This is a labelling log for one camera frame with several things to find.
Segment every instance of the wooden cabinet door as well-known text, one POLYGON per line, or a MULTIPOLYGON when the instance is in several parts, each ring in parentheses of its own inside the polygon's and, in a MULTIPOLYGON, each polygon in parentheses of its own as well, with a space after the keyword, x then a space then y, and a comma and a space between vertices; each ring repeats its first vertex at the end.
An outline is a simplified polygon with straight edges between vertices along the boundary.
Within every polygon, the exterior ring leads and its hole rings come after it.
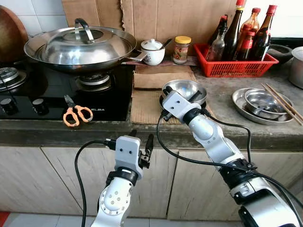
MULTIPOLYGON (((180 151, 180 155, 209 161, 204 151, 180 151)), ((302 152, 253 152, 253 162, 260 173, 288 187, 303 174, 302 152)), ((213 166, 177 161, 169 202, 168 219, 240 220, 239 206, 213 166)))
POLYGON ((40 148, 0 147, 0 210, 81 214, 40 148))
MULTIPOLYGON (((82 206, 74 158, 78 148, 42 148, 73 196, 82 206)), ((165 218, 176 159, 162 149, 154 149, 151 166, 144 169, 132 194, 132 217, 165 218)), ((96 215, 97 201, 107 175, 114 171, 115 152, 107 148, 86 148, 79 157, 79 172, 87 200, 87 214, 96 215)))

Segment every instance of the red plastic basket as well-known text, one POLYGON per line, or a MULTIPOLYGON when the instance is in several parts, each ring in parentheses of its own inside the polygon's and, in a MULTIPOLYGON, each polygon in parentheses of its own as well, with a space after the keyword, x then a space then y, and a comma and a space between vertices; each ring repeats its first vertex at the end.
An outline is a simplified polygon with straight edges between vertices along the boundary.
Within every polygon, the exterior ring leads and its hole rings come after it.
POLYGON ((279 63, 268 53, 263 61, 207 61, 207 44, 194 44, 194 49, 207 77, 260 77, 279 63))

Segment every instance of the wok handle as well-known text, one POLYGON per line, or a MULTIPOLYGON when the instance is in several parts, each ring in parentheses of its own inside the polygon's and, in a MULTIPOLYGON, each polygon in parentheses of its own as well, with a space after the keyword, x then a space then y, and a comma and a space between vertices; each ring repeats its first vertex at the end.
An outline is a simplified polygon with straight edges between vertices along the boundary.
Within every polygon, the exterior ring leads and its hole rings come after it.
POLYGON ((88 25, 88 24, 86 23, 86 21, 85 21, 84 19, 82 19, 82 18, 77 18, 77 19, 75 19, 75 32, 76 32, 76 34, 79 34, 79 25, 81 25, 81 26, 84 28, 84 30, 85 30, 87 36, 89 37, 89 41, 90 41, 91 43, 94 43, 95 40, 94 40, 94 37, 93 37, 93 35, 92 35, 92 33, 91 33, 90 29, 89 29, 89 25, 88 25))
POLYGON ((136 49, 132 51, 132 54, 134 54, 134 53, 137 53, 139 55, 135 56, 135 57, 130 56, 130 57, 124 58, 123 61, 142 61, 147 55, 146 52, 139 51, 139 50, 136 50, 136 49))

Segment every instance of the gas stove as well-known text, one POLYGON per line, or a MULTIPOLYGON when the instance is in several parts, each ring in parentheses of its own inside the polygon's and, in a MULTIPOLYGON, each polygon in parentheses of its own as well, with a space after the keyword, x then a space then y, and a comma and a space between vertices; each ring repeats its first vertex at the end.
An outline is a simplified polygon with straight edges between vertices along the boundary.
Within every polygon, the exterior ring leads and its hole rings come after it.
POLYGON ((69 95, 75 104, 92 110, 93 121, 126 120, 132 66, 85 75, 54 71, 38 63, 17 66, 17 70, 10 66, 0 70, 0 119, 62 120, 67 110, 64 95, 69 95))

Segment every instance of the stove knob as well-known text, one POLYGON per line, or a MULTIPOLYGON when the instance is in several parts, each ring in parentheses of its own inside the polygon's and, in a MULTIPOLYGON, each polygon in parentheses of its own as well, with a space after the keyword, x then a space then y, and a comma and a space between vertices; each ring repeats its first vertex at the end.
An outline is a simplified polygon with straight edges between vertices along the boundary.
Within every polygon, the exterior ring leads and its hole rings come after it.
POLYGON ((32 102, 35 112, 38 115, 45 115, 49 113, 48 107, 45 101, 41 98, 36 99, 32 102))
POLYGON ((13 115, 18 112, 16 104, 10 98, 1 100, 0 105, 7 115, 13 115))

